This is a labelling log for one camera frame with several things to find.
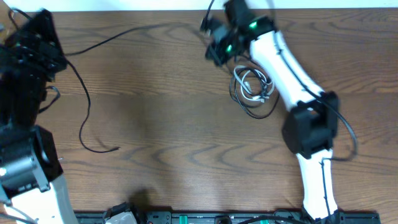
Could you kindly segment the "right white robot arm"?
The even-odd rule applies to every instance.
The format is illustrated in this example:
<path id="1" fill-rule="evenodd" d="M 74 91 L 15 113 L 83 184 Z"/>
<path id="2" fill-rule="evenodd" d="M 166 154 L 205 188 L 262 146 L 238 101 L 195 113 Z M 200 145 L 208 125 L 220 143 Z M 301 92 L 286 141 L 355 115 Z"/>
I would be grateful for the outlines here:
<path id="1" fill-rule="evenodd" d="M 333 223 L 338 206 L 333 196 L 331 162 L 333 140 L 338 129 L 338 97 L 325 92 L 302 68 L 289 50 L 275 21 L 257 17 L 245 1 L 224 4 L 227 23 L 205 15 L 200 26 L 212 37 L 205 57 L 223 66 L 232 58 L 247 52 L 255 68 L 237 66 L 233 81 L 241 86 L 235 93 L 246 113 L 257 118 L 248 101 L 262 103 L 266 89 L 276 88 L 288 116 L 282 137 L 296 155 L 300 166 L 304 199 L 304 219 L 310 223 Z"/>

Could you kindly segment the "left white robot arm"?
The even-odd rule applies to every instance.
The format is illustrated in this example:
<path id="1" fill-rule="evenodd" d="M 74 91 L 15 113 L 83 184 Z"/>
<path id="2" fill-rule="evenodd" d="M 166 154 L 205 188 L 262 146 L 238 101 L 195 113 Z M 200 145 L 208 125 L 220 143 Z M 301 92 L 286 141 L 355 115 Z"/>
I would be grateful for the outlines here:
<path id="1" fill-rule="evenodd" d="M 47 83 L 65 70 L 43 9 L 1 44 L 1 203 L 19 223 L 77 223 L 50 131 L 36 125 Z"/>

